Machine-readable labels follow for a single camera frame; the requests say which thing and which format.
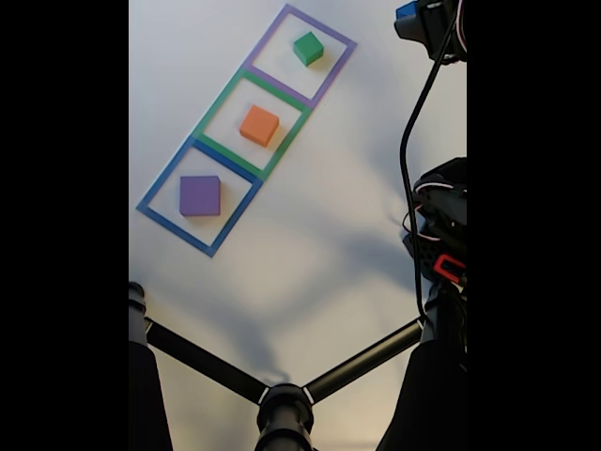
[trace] cube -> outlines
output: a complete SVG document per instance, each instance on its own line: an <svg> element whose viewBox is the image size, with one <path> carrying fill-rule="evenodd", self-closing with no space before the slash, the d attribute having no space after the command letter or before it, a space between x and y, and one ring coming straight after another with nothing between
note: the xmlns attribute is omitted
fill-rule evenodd
<svg viewBox="0 0 601 451"><path fill-rule="evenodd" d="M179 212L184 216L218 216L221 181L217 176L182 177L179 180Z"/></svg>
<svg viewBox="0 0 601 451"><path fill-rule="evenodd" d="M266 148L279 125L280 118L253 105L240 126L240 134Z"/></svg>
<svg viewBox="0 0 601 451"><path fill-rule="evenodd" d="M294 42L294 53L299 57L302 64L309 66L323 56L323 45L312 32Z"/></svg>

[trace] white surface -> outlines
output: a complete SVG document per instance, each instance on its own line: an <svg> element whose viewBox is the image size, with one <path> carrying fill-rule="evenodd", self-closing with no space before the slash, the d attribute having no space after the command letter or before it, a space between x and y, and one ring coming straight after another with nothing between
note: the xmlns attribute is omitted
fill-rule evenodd
<svg viewBox="0 0 601 451"><path fill-rule="evenodd" d="M323 45L323 56L305 68L292 51L294 42L310 31ZM288 14L256 57L254 66L312 99L347 46L296 16Z"/></svg>
<svg viewBox="0 0 601 451"><path fill-rule="evenodd" d="M219 177L221 182L221 214L219 216L185 217L179 213L179 179L182 176ZM149 206L193 237L207 246L211 246L236 207L251 191L252 186L251 183L209 158L200 150L190 148Z"/></svg>
<svg viewBox="0 0 601 451"><path fill-rule="evenodd" d="M240 134L240 126L253 105L260 106L280 118L280 125L266 148ZM295 107L281 101L253 82L242 79L207 125L205 135L248 163L264 169L299 117L301 112Z"/></svg>
<svg viewBox="0 0 601 451"><path fill-rule="evenodd" d="M398 147L432 61L396 36L402 3L290 2L358 47L215 258L135 210L284 3L130 0L129 264L151 317L262 381L303 385L417 316ZM457 64L409 140L411 180L465 154ZM253 449L253 405L156 354L176 451ZM314 446L374 450L408 357L317 404Z"/></svg>

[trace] red component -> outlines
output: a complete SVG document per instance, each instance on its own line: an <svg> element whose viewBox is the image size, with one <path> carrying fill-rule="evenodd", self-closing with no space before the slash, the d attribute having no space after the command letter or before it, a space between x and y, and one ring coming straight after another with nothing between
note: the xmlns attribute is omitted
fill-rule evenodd
<svg viewBox="0 0 601 451"><path fill-rule="evenodd" d="M457 260L456 258L452 258L451 256L449 256L447 254L440 254L440 257L436 260L436 264L434 265L434 271L436 271L438 274L442 275L443 277L446 277L451 282L455 282L456 284L458 284L459 277L454 275L452 272L448 272L447 270L442 268L442 264L444 262L453 263L457 268L461 268L463 270L465 270L465 268L466 268L465 263L462 263L459 260Z"/></svg>

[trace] square frame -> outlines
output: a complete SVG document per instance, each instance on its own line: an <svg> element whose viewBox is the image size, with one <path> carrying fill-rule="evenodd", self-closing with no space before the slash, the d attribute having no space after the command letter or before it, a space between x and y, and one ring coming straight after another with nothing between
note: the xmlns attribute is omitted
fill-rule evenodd
<svg viewBox="0 0 601 451"><path fill-rule="evenodd" d="M296 123L287 133L282 143L280 143L280 146L278 146L278 148L275 150L273 156L270 158L270 162L267 163L263 170L259 169L254 164L247 162L231 149L222 146L221 144L204 134L204 131L207 128L209 122L217 115L217 112L220 110L225 101L227 101L229 95L232 93L236 85L242 79L248 80L249 82L259 86L260 88L270 93L272 96L277 97L281 101L288 103L290 106L300 111L300 116L297 119ZM199 142L207 145L207 147L215 149L227 160L239 165L244 170L250 172L258 179L265 181L270 176L271 171L273 171L276 164L280 162L294 138L297 136L297 134L299 134L302 126L307 121L312 111L313 109L307 106L306 104L302 103L301 101L298 101L297 99L278 89L277 87L271 86L268 82L262 80L258 75L246 70L244 67L241 67L234 74L232 79L227 83L217 100L210 106L210 108L208 108L208 111L205 113L200 122L198 122L198 125L196 125L192 132L192 137L198 140Z"/></svg>
<svg viewBox="0 0 601 451"><path fill-rule="evenodd" d="M191 149L198 150L204 153L209 158L212 158L217 163L222 164L232 172L236 173L237 175L251 183L251 189L238 204L232 215L229 217L229 219L223 226L221 232L219 232L219 234L217 235L217 238L215 238L215 240L211 244L198 240L195 236L185 231L179 225L174 224L172 221L168 220L161 214L157 213L149 206L154 196L159 192L163 184L167 181L169 176L171 176L173 171L176 169L177 165L181 162L186 153L188 153L188 151L190 151ZM191 244L199 251L204 252L209 257L213 257L219 249L219 247L222 245L227 235L229 235L229 232L236 225L236 222L238 221L242 213L253 201L254 196L259 191L262 185L262 179L250 173L243 167L239 167L237 164L232 163L225 156L223 156L223 154L221 154L218 151L215 151L211 147L207 146L205 143L195 139L193 136L189 136L188 139L186 139L186 141L184 142L184 144L181 145L176 155L171 159L169 164L162 170L161 174L152 184L152 186L142 198L136 209L142 212L146 217L159 224L160 226L163 226L164 228L169 230L174 235L177 235L178 237L182 238L185 242Z"/></svg>
<svg viewBox="0 0 601 451"><path fill-rule="evenodd" d="M313 96L312 99L307 99L300 92L298 92L295 89L292 89L290 86L285 85L284 83L276 80L275 78L271 77L270 75L268 75L261 69L256 68L253 64L254 61L256 60L256 58L258 57L258 55L261 53L261 51L263 51L263 49L265 48L267 43L270 41L271 37L275 34L276 30L279 28L279 26L282 24L282 22L284 21L284 19L286 18L286 16L288 14L296 16L297 18L301 19L302 21L305 21L308 24L310 24L311 26L317 28L319 31L325 33L326 35L331 36L332 38L334 38L336 40L339 40L340 42L342 42L343 44L345 44L347 46L347 49L342 54L342 56L338 59L338 61L336 61L336 64L334 64L334 67L331 69L330 73L328 74L328 76L326 77L324 82L321 84L321 86L317 90L317 93ZM303 104L305 104L308 107L313 109L317 106L319 101L321 101L323 96L326 94L326 91L328 90L328 88L330 88L331 84L334 82L334 79L340 73L340 71L342 70L342 67L347 63L348 59L350 58L351 54L353 53L353 51L355 50L356 47L357 47L357 42L355 42L354 40L347 38L346 36L338 33L335 30L332 30L327 25L325 25L325 24L321 23L320 21L314 19L313 17L305 14L304 12L300 11L299 9L294 8L292 5L286 4L282 8L282 10L278 14L278 16L275 18L273 23L270 25L268 30L265 32L265 35L263 35L263 37L259 40L259 42L253 48L253 50L250 52L250 54L246 57L246 60L244 60L244 63L242 63L242 67L245 68L250 73L252 73L254 75L258 75L263 80L266 80L268 83L277 87L278 89L280 89L285 94L292 97L293 99L300 101Z"/></svg>

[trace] green cube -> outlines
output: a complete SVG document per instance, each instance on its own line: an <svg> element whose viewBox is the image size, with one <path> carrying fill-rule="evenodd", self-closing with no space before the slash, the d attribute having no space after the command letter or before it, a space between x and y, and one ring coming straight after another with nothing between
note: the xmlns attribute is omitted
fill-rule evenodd
<svg viewBox="0 0 601 451"><path fill-rule="evenodd" d="M312 32L294 42L294 53L299 57L302 64L309 66L323 56L323 45Z"/></svg>

